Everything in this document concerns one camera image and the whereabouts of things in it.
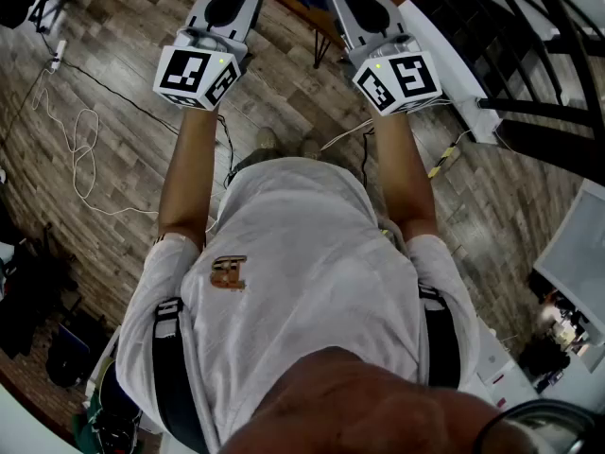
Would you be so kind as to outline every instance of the power strip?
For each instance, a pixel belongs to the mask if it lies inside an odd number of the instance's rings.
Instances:
[[[56,72],[61,65],[61,61],[63,59],[63,54],[65,53],[65,46],[67,45],[67,41],[60,41],[59,45],[57,45],[57,52],[55,52],[55,57],[53,57],[53,62],[50,64],[50,68],[53,72]]]

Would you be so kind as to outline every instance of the electronic device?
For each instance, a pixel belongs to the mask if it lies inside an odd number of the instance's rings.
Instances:
[[[162,50],[153,91],[178,106],[213,110],[246,69],[246,37],[263,0],[197,0]]]
[[[354,84],[381,114],[409,111],[441,95],[430,53],[406,33],[390,0],[326,0],[342,37]]]

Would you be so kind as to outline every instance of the black strap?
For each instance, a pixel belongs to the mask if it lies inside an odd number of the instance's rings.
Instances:
[[[165,301],[155,310],[152,356],[158,410],[175,439],[198,454],[208,454],[185,367],[181,311],[181,298]]]
[[[428,385],[457,389],[460,383],[460,351],[452,312],[440,293],[431,287],[418,285],[421,298],[437,302],[439,308],[424,305],[428,331]]]

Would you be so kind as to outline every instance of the person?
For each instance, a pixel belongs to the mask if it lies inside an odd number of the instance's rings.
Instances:
[[[187,109],[164,183],[160,238],[122,325],[120,384],[162,426],[154,388],[154,310],[180,296],[190,382],[210,451],[470,452],[498,413],[427,386],[419,284],[452,315],[463,385],[478,357],[477,318],[439,239],[435,204],[404,113],[373,113],[393,245],[343,168],[282,157],[274,133],[236,169],[206,243],[217,111]],[[312,142],[305,154],[317,155]],[[192,378],[192,371],[198,372]]]

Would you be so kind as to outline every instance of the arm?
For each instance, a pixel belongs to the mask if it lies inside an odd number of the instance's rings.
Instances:
[[[177,233],[193,240],[201,251],[215,173],[216,117],[213,112],[187,108],[164,181],[159,233]]]
[[[404,113],[380,116],[372,108],[378,165],[389,218],[405,241],[438,235],[435,201],[423,161]]]

